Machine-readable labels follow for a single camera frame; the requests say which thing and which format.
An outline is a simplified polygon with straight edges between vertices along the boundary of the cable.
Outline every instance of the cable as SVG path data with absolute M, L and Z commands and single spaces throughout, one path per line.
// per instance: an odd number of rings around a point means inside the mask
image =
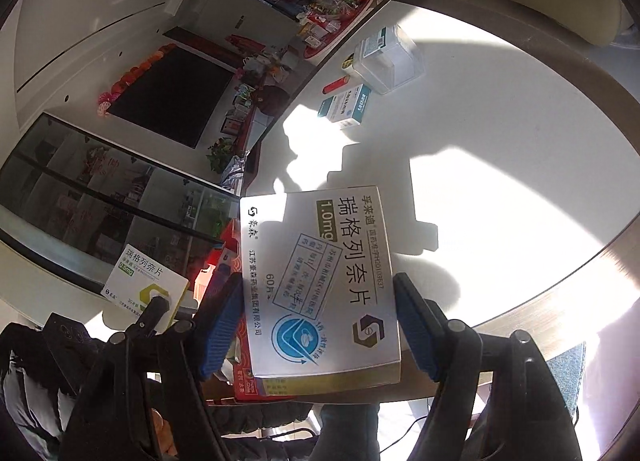
M 295 434 L 296 432 L 308 432 L 309 434 L 311 434 L 311 436 L 315 436 L 316 435 L 316 433 L 313 430 L 311 430 L 310 428 L 300 427 L 300 428 L 296 428 L 294 430 L 289 430 L 288 432 L 283 432 L 283 433 L 280 433 L 280 434 L 276 434 L 274 436 L 263 437 L 261 439 L 274 439 L 276 437 L 288 436 L 289 434 Z
M 427 415 L 421 416 L 419 418 L 417 418 L 411 425 L 409 425 L 409 428 L 406 430 L 406 432 L 404 434 L 402 434 L 401 437 L 399 437 L 398 439 L 396 439 L 391 445 L 389 446 L 385 446 L 380 453 L 382 454 L 386 449 L 391 448 L 393 445 L 395 445 L 396 443 L 399 443 L 400 441 L 402 441 L 404 439 L 404 437 L 409 434 L 409 431 L 411 430 L 411 428 L 418 423 L 421 419 L 425 419 L 427 417 Z

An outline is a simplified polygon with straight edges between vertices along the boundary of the glass cabinet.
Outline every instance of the glass cabinet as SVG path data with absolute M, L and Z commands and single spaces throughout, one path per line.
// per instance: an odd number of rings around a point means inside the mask
M 43 114 L 0 170 L 0 237 L 99 293 L 126 244 L 190 279 L 231 218 L 232 193 Z

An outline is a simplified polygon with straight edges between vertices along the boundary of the sunlight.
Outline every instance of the sunlight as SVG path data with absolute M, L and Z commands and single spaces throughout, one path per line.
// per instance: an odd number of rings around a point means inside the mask
M 456 42 L 484 44 L 520 51 L 513 44 L 452 17 L 424 8 L 414 8 L 398 25 L 415 42 Z
M 463 149 L 412 158 L 410 169 L 415 217 L 438 226 L 438 250 L 419 259 L 444 269 L 460 287 L 463 303 L 450 306 L 449 318 L 477 325 L 508 311 L 602 248 L 540 194 Z M 443 297 L 446 287 L 437 282 L 423 295 Z
M 600 338 L 598 335 L 592 335 L 586 340 L 586 351 L 584 358 L 584 370 L 594 361 L 598 352 L 598 346 L 600 344 Z M 580 392 L 578 393 L 578 409 L 580 412 L 580 419 L 575 426 L 575 434 L 578 437 L 580 443 L 580 452 L 582 454 L 582 461 L 596 461 L 601 454 L 600 445 L 598 444 L 598 434 L 596 426 L 593 423 L 593 418 L 589 406 L 585 399 L 585 381 L 583 380 L 580 385 Z M 599 394 L 598 397 L 606 398 L 606 394 Z
M 298 157 L 287 167 L 290 178 L 302 190 L 316 190 L 329 171 L 342 170 L 342 148 L 355 143 L 318 111 L 298 105 L 284 121 L 291 151 Z
M 280 178 L 276 178 L 273 181 L 273 191 L 276 194 L 284 194 L 284 183 Z
M 84 323 L 84 327 L 86 327 L 87 333 L 89 333 L 91 338 L 97 338 L 103 342 L 107 342 L 111 335 L 115 333 L 113 329 L 105 326 L 104 321 L 102 320 L 102 311 L 94 316 L 89 322 Z
M 262 203 L 264 209 L 260 210 L 260 213 L 255 215 L 255 218 L 260 221 L 260 223 L 264 223 L 265 221 L 275 221 L 276 223 L 282 223 L 284 221 L 284 211 L 287 207 L 287 195 L 284 192 L 279 194 L 269 194 L 267 196 L 261 196 L 260 203 Z
M 408 401 L 381 403 L 378 412 L 378 443 L 383 449 L 405 433 L 409 425 L 419 416 L 414 416 Z M 407 459 L 420 435 L 422 423 L 416 423 L 397 444 L 380 455 L 381 461 Z

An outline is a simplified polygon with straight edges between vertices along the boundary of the plastic container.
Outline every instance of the plastic container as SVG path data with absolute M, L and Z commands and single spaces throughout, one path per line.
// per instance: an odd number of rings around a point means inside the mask
M 353 69 L 376 93 L 384 95 L 424 72 L 422 55 L 400 26 L 388 26 L 361 41 Z

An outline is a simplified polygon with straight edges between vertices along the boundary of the black tv screen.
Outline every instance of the black tv screen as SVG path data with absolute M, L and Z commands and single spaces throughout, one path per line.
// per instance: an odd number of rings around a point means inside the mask
M 132 83 L 109 112 L 194 149 L 232 76 L 174 48 Z

